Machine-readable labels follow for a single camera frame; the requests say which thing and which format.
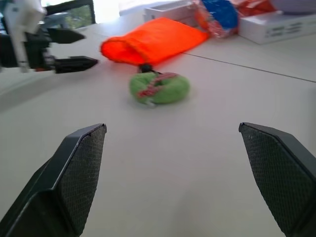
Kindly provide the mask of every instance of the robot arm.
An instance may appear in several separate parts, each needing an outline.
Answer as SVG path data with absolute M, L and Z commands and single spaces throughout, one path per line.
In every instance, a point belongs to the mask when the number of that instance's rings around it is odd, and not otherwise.
M 28 57 L 24 42 L 27 41 L 25 33 L 35 34 L 46 15 L 40 0 L 17 0 L 8 3 L 4 10 L 6 26 L 11 37 L 15 57 L 22 72 L 29 68 Z
M 69 73 L 97 64 L 98 60 L 84 56 L 55 59 L 49 54 L 47 48 L 51 42 L 73 43 L 85 37 L 69 29 L 42 29 L 46 9 L 40 0 L 0 0 L 0 10 L 1 7 L 8 35 L 0 34 L 0 67 L 2 64 L 20 67 L 22 72 L 32 68 L 37 72 Z

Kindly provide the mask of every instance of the orange drawstring bag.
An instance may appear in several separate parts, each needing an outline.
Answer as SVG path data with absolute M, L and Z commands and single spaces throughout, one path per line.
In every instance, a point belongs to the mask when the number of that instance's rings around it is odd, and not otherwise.
M 208 38 L 208 33 L 193 27 L 167 18 L 157 18 L 125 36 L 109 38 L 102 43 L 101 53 L 118 63 L 157 64 Z

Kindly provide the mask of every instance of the gray surface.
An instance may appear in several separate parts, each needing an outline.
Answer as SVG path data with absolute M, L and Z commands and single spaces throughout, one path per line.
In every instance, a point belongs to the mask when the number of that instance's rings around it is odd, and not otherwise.
M 315 155 L 316 84 L 179 55 L 156 69 L 189 78 L 189 97 L 149 109 L 128 92 L 136 67 L 99 53 L 104 31 L 122 30 L 123 22 L 116 24 L 82 29 L 87 39 L 51 49 L 58 57 L 100 59 L 91 70 L 0 74 L 0 216 L 63 137 L 105 122 L 83 237 L 283 237 L 255 184 L 238 125 L 287 131 Z

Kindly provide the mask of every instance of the textured gripper pad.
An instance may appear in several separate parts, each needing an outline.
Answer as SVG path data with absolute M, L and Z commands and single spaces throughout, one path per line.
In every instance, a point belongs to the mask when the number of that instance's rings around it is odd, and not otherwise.
M 257 186 L 285 234 L 291 234 L 312 200 L 315 185 L 273 136 L 245 127 L 241 131 Z
M 100 127 L 81 141 L 58 186 L 77 235 L 83 232 L 97 188 L 105 132 Z

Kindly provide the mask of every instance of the green donut toy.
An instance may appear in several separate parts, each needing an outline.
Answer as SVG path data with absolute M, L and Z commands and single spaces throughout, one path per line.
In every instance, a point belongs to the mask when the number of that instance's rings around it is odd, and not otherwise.
M 181 75 L 151 71 L 134 75 L 130 80 L 129 90 L 140 103 L 168 104 L 186 97 L 190 84 Z

